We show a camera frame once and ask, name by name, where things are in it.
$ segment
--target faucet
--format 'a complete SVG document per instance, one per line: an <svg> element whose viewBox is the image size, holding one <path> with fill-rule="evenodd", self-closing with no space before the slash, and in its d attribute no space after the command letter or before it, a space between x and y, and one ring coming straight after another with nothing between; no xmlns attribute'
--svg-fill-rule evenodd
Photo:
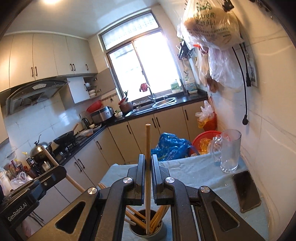
<svg viewBox="0 0 296 241"><path fill-rule="evenodd" d="M155 98L153 92L151 91L150 87L148 87L148 89L150 90L150 93L152 94L152 98L150 96L148 96L148 98L153 100L154 104L156 104L156 98Z"/></svg>

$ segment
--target light blue tablecloth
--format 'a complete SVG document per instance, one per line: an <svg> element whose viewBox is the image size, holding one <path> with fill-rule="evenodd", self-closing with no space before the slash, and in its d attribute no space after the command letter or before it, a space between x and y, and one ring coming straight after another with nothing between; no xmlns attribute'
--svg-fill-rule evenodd
<svg viewBox="0 0 296 241"><path fill-rule="evenodd" d="M159 163L161 166L168 168L170 175L185 185L199 188L202 185L209 186L223 201L225 201L237 214L251 225L265 240L268 240L268 218L265 213L265 202L261 197L262 204L246 213L241 213L237 194L232 181L232 175L221 171L220 164L214 162L209 154L188 157L172 161L163 161ZM111 186L113 182L123 177L126 177L128 169L135 165L113 165L110 167L102 182L106 186ZM244 161L240 158L239 166L235 173L246 170L247 167ZM151 192L151 209L157 210L158 207L154 204L153 193ZM144 209L145 206L135 206L136 210ZM163 240L172 239L172 226L170 210L165 215L163 222L167 226L167 236ZM122 240L144 240L135 236L129 229L128 224L124 223Z"/></svg>

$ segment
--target black countertop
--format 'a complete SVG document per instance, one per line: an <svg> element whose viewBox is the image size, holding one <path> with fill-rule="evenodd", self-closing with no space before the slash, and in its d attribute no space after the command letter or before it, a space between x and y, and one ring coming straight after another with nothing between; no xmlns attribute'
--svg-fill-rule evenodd
<svg viewBox="0 0 296 241"><path fill-rule="evenodd" d="M65 165L71 158L74 157L75 154L77 154L83 147L85 147L93 138L95 138L97 135L99 135L108 126L113 126L113 125L116 125L116 124L119 124L119 123L122 123L122 122L125 122L125 121L129 121L129 120L136 119L136 118L146 116L146 115L151 115L151 114L154 114L154 113L157 113L157 112L161 112L161 111L164 111L164 110L169 110L169 109L176 108L176 107L179 107L179 106L183 106L183 105L187 105L187 104L207 100L207 92L203 91L203 90L198 90L198 93L196 93L196 94L192 94L192 95L189 95L189 96L184 96L183 93L180 93L180 94L175 95L175 97L177 99L177 102L174 103L174 104L154 108L154 109L149 110L149 111L144 112L144 113L134 114L134 115L131 115L131 116L121 117L121 118L118 118L118 119L115 119L115 118L111 119L111 121L109 121L108 124L105 124L104 126L102 126L93 135L91 135L90 137L86 137L80 144L78 144L73 149L71 149L70 155L66 159L64 159L63 161L60 161L59 164L62 165L62 166Z"/></svg>

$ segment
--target ceiling light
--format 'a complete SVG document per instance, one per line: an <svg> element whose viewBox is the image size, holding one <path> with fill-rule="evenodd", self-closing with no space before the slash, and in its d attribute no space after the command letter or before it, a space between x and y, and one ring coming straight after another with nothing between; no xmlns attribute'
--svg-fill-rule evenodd
<svg viewBox="0 0 296 241"><path fill-rule="evenodd" d="M43 0L45 3L47 4L56 4L57 2L59 2L60 0Z"/></svg>

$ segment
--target window frame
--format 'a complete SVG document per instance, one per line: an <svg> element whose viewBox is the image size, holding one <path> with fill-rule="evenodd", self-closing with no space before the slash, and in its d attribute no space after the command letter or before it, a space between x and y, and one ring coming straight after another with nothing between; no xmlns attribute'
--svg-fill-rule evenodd
<svg viewBox="0 0 296 241"><path fill-rule="evenodd" d="M142 15L145 15L145 14L148 14L148 13L151 13L152 16L154 17L156 23L158 24L158 28L155 28L155 29L152 29L152 30L146 31L146 32L144 32L144 33L138 34L138 35L136 35L136 36L134 36L134 37L132 37L132 38L129 38L129 39L127 39L127 40L125 40L125 41L123 41L123 42L121 42L121 43L119 43L119 44L113 46L112 48L106 50L105 43L104 43L104 41L103 41L102 35L104 35L104 34L107 33L108 31L110 31L110 30L112 30L112 29L114 29L114 28L120 26L120 25L123 24L123 23L126 23L126 22L128 22L128 21L130 21L130 20L132 20L132 19L138 18L138 17L140 17L140 16L142 16ZM118 77L117 77L117 75L116 75L116 72L115 72L114 66L113 66L113 64L112 64L112 61L111 61L111 58L110 58L110 54L113 53L113 52L115 52L115 51L117 51L118 49L120 49L120 48L122 48L122 47L128 45L128 44L132 44L133 47L134 47L135 53L136 53L136 55L137 55L138 61L139 61L139 63L140 63L140 66L141 66L141 68L142 68L143 75L144 75L144 77L145 77L145 79L146 79L147 84L149 84L149 81L148 81L148 79L147 79L147 76L146 76L145 70L144 70L144 68L143 68L142 62L141 62L140 57L139 57L139 55L138 55L137 49L136 49L136 47L135 47L135 45L134 45L134 41L135 41L136 39L140 38L140 37L148 36L148 35L150 35L150 34L154 34L154 33L157 33L157 32L161 32L161 33L163 34L163 36L165 37L165 39L166 39L167 45L168 45L168 47L169 47L170 53L171 53L171 55L172 55L172 57L173 57L173 60L174 60L174 63L175 63L175 67L176 67L177 72L178 72L178 75L179 75L179 80L180 80L180 82L181 82L181 87L183 88L183 86L182 86L182 79L183 79L183 78L182 78L182 74L181 74L181 71L180 71L180 69L179 69L178 63L177 63L177 61L176 61L176 58L175 58L175 56L174 56L174 54L173 54L173 52L172 52L172 49L171 49L171 47L170 47L170 45L169 45L169 42L168 42L168 40L167 40L167 38L166 38L166 36L165 36L165 34L164 34L164 32L163 32L163 30L162 30L160 24L159 24L159 22L158 22L156 16L153 14L153 12L152 12L151 10L149 10L149 11L145 11L145 12L142 12L142 13L137 14L137 15L135 15L135 16L132 16L132 17L130 17L130 18L127 18L127 19L125 19L124 21L122 21L122 22L120 22L120 23L118 23L118 24L112 26L111 28L107 29L106 31L103 31L102 33L98 34L98 37L99 37L99 39L100 39L100 42L102 43L103 50L104 50L104 52L105 52L105 54L106 54L106 56L107 56L107 60L108 60L108 62L109 62L109 66L110 66L111 72L112 72L113 77L114 77L114 79L115 79L116 87L117 87L117 89L118 89L118 91L119 91L121 97L124 97L123 90L121 89L121 85L120 85L120 82L119 82ZM169 94L172 94L172 91L171 91L171 90L167 90L167 91L162 91L162 92L159 92L159 93L155 93L154 96L157 98L157 97L165 96L165 95L169 95ZM149 100L148 97L152 97L152 94L150 94L150 95L148 95L148 96L146 96L146 97L142 97L142 98L137 99L137 100L133 100L132 102L136 102L136 103L139 103L139 102L145 102L146 100Z"/></svg>

